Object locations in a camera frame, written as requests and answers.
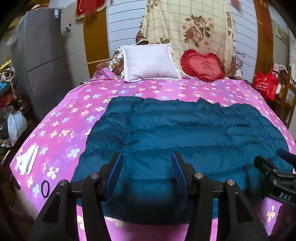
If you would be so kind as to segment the dark teal puffer jacket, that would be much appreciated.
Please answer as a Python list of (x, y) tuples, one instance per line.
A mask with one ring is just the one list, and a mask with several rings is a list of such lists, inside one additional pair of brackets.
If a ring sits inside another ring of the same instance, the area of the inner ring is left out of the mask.
[(222, 107), (203, 99), (120, 96), (92, 127), (72, 181), (84, 180), (119, 151), (124, 163), (112, 197), (102, 204), (104, 215), (141, 225), (174, 225), (189, 221), (192, 206), (179, 192), (173, 152), (211, 180), (233, 179), (255, 201), (263, 182), (253, 164), (256, 156), (281, 172), (293, 170), (277, 156), (279, 148), (288, 148), (281, 132), (249, 104)]

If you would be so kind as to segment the wooden shelf rack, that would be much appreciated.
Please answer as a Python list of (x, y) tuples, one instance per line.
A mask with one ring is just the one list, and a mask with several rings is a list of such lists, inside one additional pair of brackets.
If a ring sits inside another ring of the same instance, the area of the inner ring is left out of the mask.
[(284, 69), (280, 71), (273, 70), (273, 73), (277, 74), (281, 86), (280, 92), (275, 95), (272, 102), (273, 111), (285, 127), (289, 128), (295, 109), (295, 86), (291, 84), (292, 68), (289, 66), (287, 71)]

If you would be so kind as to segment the pink floral bed sheet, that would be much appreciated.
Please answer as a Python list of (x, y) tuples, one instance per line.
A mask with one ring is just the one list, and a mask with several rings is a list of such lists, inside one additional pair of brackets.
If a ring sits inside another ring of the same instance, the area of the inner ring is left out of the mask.
[[(249, 84), (240, 80), (221, 79), (212, 83), (184, 77), (176, 81), (148, 79), (127, 83), (103, 69), (98, 78), (71, 90), (51, 110), (25, 140), (11, 163), (11, 170), (21, 190), (37, 210), (41, 210), (60, 180), (72, 181), (80, 155), (85, 151), (92, 127), (106, 112), (112, 99), (120, 96), (153, 98), (161, 101), (196, 102), (229, 107), (249, 104), (266, 117), (283, 135), (290, 153), (295, 153), (295, 141), (288, 129), (269, 108), (263, 97)], [(39, 150), (29, 175), (15, 170), (16, 157), (33, 144)], [(267, 235), (281, 233), (295, 219), (295, 208), (260, 196), (251, 201)], [(141, 225), (104, 215), (112, 240), (184, 240), (188, 222), (174, 225)]]

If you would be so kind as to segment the white tissue packet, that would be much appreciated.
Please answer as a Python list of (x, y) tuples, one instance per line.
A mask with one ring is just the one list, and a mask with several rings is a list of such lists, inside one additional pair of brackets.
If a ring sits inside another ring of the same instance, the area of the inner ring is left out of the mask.
[(16, 165), (15, 170), (20, 172), (20, 175), (29, 175), (34, 161), (36, 159), (37, 153), (39, 150), (39, 146), (37, 144), (33, 144), (29, 147), (29, 149), (23, 153), (19, 154), (16, 157)]

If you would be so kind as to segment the red shopping bag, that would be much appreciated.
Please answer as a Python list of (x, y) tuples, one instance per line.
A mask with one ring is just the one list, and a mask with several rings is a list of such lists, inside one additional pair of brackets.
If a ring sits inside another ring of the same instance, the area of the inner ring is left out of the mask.
[(279, 80), (273, 75), (273, 71), (270, 70), (267, 74), (257, 72), (255, 75), (255, 79), (252, 83), (253, 88), (256, 89), (264, 99), (273, 101), (279, 84)]

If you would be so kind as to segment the white plastic bag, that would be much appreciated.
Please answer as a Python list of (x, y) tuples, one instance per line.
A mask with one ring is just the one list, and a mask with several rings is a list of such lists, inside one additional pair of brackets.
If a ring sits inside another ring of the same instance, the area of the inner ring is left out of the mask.
[(22, 133), (27, 129), (27, 120), (20, 110), (15, 110), (11, 105), (8, 107), (7, 123), (11, 146), (14, 146)]

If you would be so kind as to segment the red heart-shaped cushion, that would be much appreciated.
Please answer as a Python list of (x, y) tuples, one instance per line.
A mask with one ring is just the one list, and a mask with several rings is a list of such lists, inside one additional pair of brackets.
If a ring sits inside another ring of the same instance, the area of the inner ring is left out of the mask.
[(213, 82), (226, 76), (220, 58), (213, 53), (200, 54), (189, 49), (182, 55), (180, 64), (184, 73), (204, 82)]

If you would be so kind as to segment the grey refrigerator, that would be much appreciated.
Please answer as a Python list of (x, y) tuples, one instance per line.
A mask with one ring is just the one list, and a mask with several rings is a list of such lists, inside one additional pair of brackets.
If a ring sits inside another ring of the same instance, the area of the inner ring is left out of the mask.
[[(37, 121), (90, 78), (83, 21), (75, 19), (75, 4), (62, 6), (61, 1), (50, 1), (48, 7), (27, 11), (11, 44), (18, 90)], [(69, 23), (71, 31), (67, 33)]]

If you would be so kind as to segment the cream rose-print quilt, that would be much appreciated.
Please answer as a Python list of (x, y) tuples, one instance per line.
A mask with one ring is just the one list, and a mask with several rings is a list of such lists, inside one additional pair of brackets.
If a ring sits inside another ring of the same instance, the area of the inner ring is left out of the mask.
[(171, 44), (179, 70), (185, 51), (213, 53), (226, 74), (234, 54), (234, 21), (227, 1), (147, 1), (140, 32), (151, 44)]

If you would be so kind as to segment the white square pillow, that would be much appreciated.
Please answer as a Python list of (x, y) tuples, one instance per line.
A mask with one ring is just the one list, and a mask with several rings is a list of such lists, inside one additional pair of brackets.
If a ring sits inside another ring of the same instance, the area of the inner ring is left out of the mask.
[(121, 46), (125, 82), (141, 79), (181, 78), (171, 44)]

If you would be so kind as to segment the brown floral blanket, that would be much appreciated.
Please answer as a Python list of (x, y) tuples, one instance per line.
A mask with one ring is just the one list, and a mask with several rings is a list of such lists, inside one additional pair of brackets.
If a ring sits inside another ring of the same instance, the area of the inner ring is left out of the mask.
[(93, 78), (98, 78), (99, 73), (103, 68), (107, 68), (113, 72), (116, 76), (124, 78), (124, 59), (121, 47), (118, 47), (112, 57), (108, 61), (101, 61), (97, 64)]

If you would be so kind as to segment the white wall socket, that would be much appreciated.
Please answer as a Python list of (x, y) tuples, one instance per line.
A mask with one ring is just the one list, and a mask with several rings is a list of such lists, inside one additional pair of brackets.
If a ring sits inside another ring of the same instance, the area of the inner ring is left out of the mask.
[(65, 32), (69, 33), (71, 31), (71, 23), (65, 26)]

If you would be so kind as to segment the red wall hanging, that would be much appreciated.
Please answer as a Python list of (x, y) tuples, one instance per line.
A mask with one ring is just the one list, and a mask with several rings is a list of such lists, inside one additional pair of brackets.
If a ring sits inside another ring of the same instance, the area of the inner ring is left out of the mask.
[(106, 5), (106, 0), (77, 0), (75, 17), (77, 20), (80, 20), (85, 16), (88, 18), (105, 9)]

